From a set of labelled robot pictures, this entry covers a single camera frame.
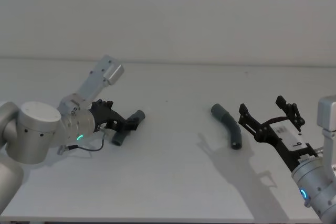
gray pipe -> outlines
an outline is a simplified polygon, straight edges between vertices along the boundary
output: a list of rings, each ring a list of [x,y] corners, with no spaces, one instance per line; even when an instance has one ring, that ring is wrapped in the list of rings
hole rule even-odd
[[[220,104],[215,104],[211,108],[211,113],[219,120],[231,133],[231,148],[238,150],[242,147],[242,133],[236,120]]]
[[[138,110],[128,119],[135,119],[135,118],[139,118],[139,124],[140,124],[140,122],[145,119],[145,113],[143,113],[143,111],[141,110]],[[121,146],[129,133],[130,131],[116,132],[112,138],[112,144]]]

green led light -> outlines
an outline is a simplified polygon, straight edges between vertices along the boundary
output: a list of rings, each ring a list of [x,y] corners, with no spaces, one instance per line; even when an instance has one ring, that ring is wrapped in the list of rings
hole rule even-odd
[[[82,137],[84,137],[83,135],[80,135],[78,138],[77,138],[77,141],[80,140]]]

cable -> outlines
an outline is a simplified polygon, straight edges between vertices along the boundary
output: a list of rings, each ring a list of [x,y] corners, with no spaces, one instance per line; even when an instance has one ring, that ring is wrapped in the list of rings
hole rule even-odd
[[[88,151],[88,152],[97,152],[97,151],[100,151],[100,150],[103,149],[103,147],[104,147],[104,139],[105,139],[105,135],[106,135],[106,133],[104,133],[103,138],[102,138],[102,140],[101,140],[101,146],[100,146],[100,148],[98,148],[98,149],[95,149],[95,150],[87,149],[87,148],[78,146],[77,144],[76,144],[76,145],[69,145],[69,146],[67,146],[67,149],[68,149],[68,150],[73,150],[73,149],[78,148],[78,149],[81,149],[81,150],[84,150],[84,151]]]

table surface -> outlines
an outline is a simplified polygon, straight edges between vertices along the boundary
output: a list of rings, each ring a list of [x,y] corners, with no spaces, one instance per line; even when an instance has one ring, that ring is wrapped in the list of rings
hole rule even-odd
[[[57,106],[95,65],[85,61],[0,60],[0,100]],[[323,144],[316,126],[318,100],[335,92],[334,68],[124,64],[119,81],[99,98],[124,117],[146,119],[121,147],[97,153],[48,152],[23,165],[24,184],[0,220],[319,222],[303,206],[291,173],[268,144],[244,129],[243,148],[210,113],[220,103],[234,118],[245,103],[259,121],[283,115],[278,95],[297,103],[304,139]],[[99,147],[100,135],[87,140]]]

robotic arm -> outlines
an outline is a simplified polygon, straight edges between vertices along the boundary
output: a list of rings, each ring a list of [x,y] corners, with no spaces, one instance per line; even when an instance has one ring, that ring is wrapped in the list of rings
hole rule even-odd
[[[270,119],[260,124],[248,112],[244,104],[240,105],[241,124],[260,143],[272,145],[284,163],[292,172],[292,178],[298,185],[306,207],[312,207],[324,224],[336,223],[336,177],[332,168],[336,133],[336,96],[322,98],[318,106],[317,124],[323,128],[323,157],[318,155],[309,144],[290,142],[282,138],[286,129],[271,127],[271,124],[289,120],[300,132],[305,124],[296,104],[287,104],[285,99],[278,97],[276,105],[286,116]]]
[[[0,103],[0,149],[7,144],[10,157],[0,154],[0,214],[22,183],[23,170],[15,161],[41,163],[51,147],[60,146],[59,154],[76,148],[70,149],[67,144],[79,143],[103,124],[123,137],[137,129],[145,117],[142,111],[124,119],[111,109],[112,101],[93,101],[103,88],[115,84],[123,72],[121,64],[104,56],[79,90],[63,98],[57,109],[41,102],[26,102],[21,108],[12,102]]]

